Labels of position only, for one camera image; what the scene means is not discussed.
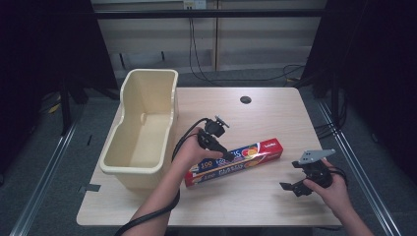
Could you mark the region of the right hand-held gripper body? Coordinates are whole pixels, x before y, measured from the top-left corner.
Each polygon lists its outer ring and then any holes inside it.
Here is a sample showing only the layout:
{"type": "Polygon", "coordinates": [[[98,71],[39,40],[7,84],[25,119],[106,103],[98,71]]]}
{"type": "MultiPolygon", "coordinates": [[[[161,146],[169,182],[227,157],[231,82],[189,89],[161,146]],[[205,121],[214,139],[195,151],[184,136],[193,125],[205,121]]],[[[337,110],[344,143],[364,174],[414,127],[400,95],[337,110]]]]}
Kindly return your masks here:
{"type": "Polygon", "coordinates": [[[332,177],[328,167],[323,163],[323,158],[335,154],[334,149],[305,150],[299,161],[306,178],[315,182],[323,188],[332,183],[332,177]]]}

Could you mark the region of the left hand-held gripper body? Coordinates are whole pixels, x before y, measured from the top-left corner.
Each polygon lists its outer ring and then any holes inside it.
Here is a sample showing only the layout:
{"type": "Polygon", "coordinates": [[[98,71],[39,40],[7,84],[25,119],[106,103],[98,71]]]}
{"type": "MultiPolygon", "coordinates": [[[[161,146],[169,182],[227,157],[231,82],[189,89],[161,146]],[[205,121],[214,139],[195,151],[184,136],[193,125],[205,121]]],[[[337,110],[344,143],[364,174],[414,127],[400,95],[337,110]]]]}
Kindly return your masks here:
{"type": "Polygon", "coordinates": [[[223,148],[217,138],[225,133],[226,124],[219,116],[207,119],[205,126],[198,132],[198,143],[202,148],[223,148]]]}

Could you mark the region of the long red cardboard box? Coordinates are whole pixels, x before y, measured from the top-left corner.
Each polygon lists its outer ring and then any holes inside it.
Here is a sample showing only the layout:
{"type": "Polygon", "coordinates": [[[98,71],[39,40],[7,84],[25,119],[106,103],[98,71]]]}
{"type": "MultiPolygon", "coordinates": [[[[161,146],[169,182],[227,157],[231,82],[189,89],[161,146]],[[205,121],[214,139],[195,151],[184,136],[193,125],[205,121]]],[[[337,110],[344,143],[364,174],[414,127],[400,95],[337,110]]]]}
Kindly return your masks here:
{"type": "Polygon", "coordinates": [[[185,185],[186,187],[192,187],[274,161],[279,159],[282,153],[283,147],[277,138],[239,147],[230,152],[233,157],[232,160],[206,158],[194,165],[184,177],[185,185]]]}

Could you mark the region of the person's right hand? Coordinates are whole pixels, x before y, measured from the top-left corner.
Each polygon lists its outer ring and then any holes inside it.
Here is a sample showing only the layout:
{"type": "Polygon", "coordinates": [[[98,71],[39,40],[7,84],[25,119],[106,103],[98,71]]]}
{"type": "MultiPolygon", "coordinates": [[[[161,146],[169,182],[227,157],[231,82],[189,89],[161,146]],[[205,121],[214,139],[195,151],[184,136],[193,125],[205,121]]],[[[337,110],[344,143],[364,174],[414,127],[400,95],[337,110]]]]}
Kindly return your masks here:
{"type": "Polygon", "coordinates": [[[344,179],[335,173],[332,173],[331,177],[332,183],[327,188],[323,188],[309,179],[305,179],[303,183],[323,199],[339,220],[343,220],[354,213],[354,208],[350,202],[344,179]]]}

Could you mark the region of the person's left hand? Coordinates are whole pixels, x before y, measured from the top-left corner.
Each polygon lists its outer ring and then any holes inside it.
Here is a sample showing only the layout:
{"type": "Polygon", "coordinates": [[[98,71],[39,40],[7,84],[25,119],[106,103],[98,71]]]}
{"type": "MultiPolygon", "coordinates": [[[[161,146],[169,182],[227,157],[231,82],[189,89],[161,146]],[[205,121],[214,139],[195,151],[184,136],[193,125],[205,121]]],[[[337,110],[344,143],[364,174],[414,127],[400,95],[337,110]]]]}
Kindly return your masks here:
{"type": "Polygon", "coordinates": [[[187,172],[193,165],[196,165],[209,157],[209,151],[200,147],[198,143],[198,132],[200,127],[194,128],[186,141],[179,148],[171,167],[176,170],[187,172]]]}

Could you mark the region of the cream plastic bin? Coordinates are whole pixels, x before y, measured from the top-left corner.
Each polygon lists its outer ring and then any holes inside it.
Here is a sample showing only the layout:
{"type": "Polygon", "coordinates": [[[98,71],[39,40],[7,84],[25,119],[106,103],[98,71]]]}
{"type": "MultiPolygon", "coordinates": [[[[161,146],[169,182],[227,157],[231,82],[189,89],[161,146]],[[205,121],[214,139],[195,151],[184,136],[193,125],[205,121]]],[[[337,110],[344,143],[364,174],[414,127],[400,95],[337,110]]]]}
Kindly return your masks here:
{"type": "Polygon", "coordinates": [[[120,120],[99,161],[101,171],[128,189],[153,189],[170,165],[175,146],[178,73],[136,69],[120,89],[120,120]]]}

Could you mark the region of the black curtain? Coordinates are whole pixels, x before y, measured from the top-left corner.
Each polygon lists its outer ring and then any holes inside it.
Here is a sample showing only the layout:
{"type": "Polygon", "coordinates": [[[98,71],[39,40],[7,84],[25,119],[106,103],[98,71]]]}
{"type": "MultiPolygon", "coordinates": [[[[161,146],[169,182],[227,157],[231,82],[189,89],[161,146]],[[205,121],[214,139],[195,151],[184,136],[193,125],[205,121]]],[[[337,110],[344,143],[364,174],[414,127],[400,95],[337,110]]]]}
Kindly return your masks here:
{"type": "Polygon", "coordinates": [[[116,89],[91,0],[0,0],[0,175],[37,122],[42,99],[116,89]]]}
{"type": "Polygon", "coordinates": [[[343,88],[417,185],[417,0],[327,0],[301,86],[343,88]]]}

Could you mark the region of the grey floor tape piece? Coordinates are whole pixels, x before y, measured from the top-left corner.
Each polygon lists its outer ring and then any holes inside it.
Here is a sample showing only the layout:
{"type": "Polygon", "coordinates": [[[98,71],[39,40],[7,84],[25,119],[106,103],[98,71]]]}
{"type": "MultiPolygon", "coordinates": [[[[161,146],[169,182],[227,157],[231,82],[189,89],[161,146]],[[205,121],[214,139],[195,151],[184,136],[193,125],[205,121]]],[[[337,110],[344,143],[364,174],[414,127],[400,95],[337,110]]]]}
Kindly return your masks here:
{"type": "Polygon", "coordinates": [[[87,184],[85,186],[81,186],[78,190],[78,193],[85,194],[86,192],[99,192],[100,185],[96,184],[87,184]]]}

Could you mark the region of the metal floor rail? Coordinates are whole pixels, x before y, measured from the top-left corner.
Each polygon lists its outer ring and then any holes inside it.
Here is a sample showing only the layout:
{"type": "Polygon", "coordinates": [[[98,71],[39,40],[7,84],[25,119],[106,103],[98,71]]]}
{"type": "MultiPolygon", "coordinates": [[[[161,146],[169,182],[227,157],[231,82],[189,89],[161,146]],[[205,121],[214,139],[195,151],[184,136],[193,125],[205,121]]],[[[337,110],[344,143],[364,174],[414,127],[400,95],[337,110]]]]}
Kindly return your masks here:
{"type": "Polygon", "coordinates": [[[66,150],[73,139],[74,133],[78,127],[79,121],[74,121],[65,134],[60,138],[56,149],[43,171],[34,191],[30,195],[30,199],[25,205],[22,213],[16,221],[9,236],[27,236],[33,221],[43,203],[47,191],[51,185],[53,176],[66,153],[66,150]]]}
{"type": "Polygon", "coordinates": [[[351,168],[356,180],[358,181],[358,184],[361,187],[362,192],[368,200],[385,234],[387,236],[403,236],[396,222],[394,221],[390,211],[388,210],[386,204],[383,202],[382,198],[376,191],[374,185],[372,184],[367,173],[362,167],[350,143],[345,138],[341,129],[336,128],[334,122],[331,120],[330,108],[324,101],[319,102],[319,107],[327,122],[327,125],[330,127],[334,139],[336,140],[339,148],[341,149],[343,156],[345,157],[349,167],[351,168]]]}

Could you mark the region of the black horizontal frame bar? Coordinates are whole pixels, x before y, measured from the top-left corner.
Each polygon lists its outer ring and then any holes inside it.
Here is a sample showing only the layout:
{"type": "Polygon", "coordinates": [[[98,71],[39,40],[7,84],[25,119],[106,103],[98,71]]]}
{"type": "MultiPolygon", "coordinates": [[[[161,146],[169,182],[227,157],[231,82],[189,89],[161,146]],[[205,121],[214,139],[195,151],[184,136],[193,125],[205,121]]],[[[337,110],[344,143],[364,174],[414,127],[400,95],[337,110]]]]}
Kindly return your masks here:
{"type": "Polygon", "coordinates": [[[160,11],[96,11],[98,19],[180,19],[180,18],[272,18],[322,17],[328,12],[317,9],[290,10],[160,10],[160,11]]]}

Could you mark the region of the white wall power outlet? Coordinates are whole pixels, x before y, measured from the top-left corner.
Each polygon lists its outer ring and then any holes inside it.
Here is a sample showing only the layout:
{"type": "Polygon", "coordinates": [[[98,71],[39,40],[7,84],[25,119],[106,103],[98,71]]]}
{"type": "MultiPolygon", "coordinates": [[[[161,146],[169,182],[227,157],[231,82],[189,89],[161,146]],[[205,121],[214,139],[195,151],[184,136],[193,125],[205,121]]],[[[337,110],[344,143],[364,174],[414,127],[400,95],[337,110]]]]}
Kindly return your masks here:
{"type": "Polygon", "coordinates": [[[183,8],[185,10],[205,10],[207,0],[183,0],[183,8]]]}

